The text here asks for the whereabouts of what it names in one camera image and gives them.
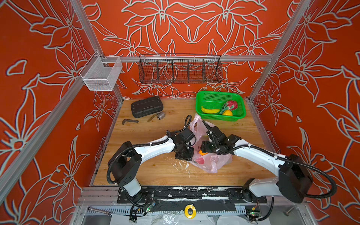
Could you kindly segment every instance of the orange wall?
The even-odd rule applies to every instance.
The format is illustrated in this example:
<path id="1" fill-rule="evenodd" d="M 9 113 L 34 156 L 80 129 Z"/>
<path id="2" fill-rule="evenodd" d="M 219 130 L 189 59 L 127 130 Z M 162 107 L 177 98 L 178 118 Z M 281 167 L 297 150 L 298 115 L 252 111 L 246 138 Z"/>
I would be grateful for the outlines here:
<path id="1" fill-rule="evenodd" d="M 315 0 L 255 100 L 276 151 L 331 174 L 308 199 L 320 224 L 360 223 L 360 3 Z M 311 194 L 328 181 L 313 173 Z"/>
<path id="2" fill-rule="evenodd" d="M 68 0 L 2 2 L 0 175 L 94 53 Z M 69 223 L 117 108 L 113 91 L 83 86 L 0 205 L 0 223 Z"/>
<path id="3" fill-rule="evenodd" d="M 299 1 L 81 0 L 105 55 L 146 53 L 268 55 Z M 194 98 L 200 90 L 250 95 L 266 62 L 224 63 L 220 84 L 139 83 L 136 63 L 124 63 L 123 96 Z"/>

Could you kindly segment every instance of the screw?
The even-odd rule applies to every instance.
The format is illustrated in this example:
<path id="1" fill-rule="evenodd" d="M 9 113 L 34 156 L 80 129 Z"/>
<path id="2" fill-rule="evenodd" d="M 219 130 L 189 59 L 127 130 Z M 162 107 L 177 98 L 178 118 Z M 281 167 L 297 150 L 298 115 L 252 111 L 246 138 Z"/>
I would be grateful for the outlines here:
<path id="1" fill-rule="evenodd" d="M 284 211 L 285 216 L 289 216 L 290 212 L 294 210 L 294 207 L 291 206 L 290 208 L 288 208 L 286 211 Z"/>

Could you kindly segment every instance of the black wire basket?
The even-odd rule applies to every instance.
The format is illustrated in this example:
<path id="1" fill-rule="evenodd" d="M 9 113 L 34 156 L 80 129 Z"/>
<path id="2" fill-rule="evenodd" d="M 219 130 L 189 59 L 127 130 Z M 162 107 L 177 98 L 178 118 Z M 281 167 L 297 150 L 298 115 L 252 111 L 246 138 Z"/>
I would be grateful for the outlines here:
<path id="1" fill-rule="evenodd" d="M 143 84 L 203 84 L 222 81 L 220 55 L 139 55 L 139 79 Z"/>

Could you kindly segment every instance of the black case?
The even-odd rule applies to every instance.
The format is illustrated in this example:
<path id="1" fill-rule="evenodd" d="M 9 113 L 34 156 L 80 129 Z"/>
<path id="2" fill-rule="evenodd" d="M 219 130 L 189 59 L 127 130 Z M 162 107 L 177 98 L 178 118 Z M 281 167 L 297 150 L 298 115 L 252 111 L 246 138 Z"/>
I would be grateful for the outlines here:
<path id="1" fill-rule="evenodd" d="M 135 118 L 161 112 L 163 109 L 164 106 L 158 96 L 149 97 L 131 104 L 131 112 Z"/>

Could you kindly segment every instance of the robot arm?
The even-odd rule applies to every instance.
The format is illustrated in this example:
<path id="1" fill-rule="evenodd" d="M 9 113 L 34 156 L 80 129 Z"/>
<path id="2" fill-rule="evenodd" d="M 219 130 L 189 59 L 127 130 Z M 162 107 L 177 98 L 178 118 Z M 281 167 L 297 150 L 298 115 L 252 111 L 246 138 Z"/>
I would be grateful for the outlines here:
<path id="1" fill-rule="evenodd" d="M 115 182 L 125 188 L 130 196 L 134 196 L 141 191 L 141 186 L 135 176 L 139 166 L 146 160 L 173 151 L 175 158 L 191 161 L 194 154 L 191 146 L 196 140 L 194 139 L 195 135 L 187 128 L 189 123 L 180 131 L 166 131 L 166 136 L 141 144 L 141 146 L 132 145 L 129 141 L 125 142 L 108 163 L 108 181 L 111 180 L 111 171 Z M 269 195 L 284 196 L 295 203 L 303 201 L 312 185 L 312 176 L 302 166 L 304 164 L 301 158 L 293 154 L 288 157 L 266 151 L 251 145 L 236 135 L 227 137 L 216 126 L 209 127 L 205 122 L 204 124 L 208 129 L 207 134 L 210 140 L 202 142 L 202 152 L 233 154 L 243 157 L 261 165 L 275 175 L 269 179 L 249 179 L 241 191 L 245 201 L 252 202 L 257 197 Z"/>

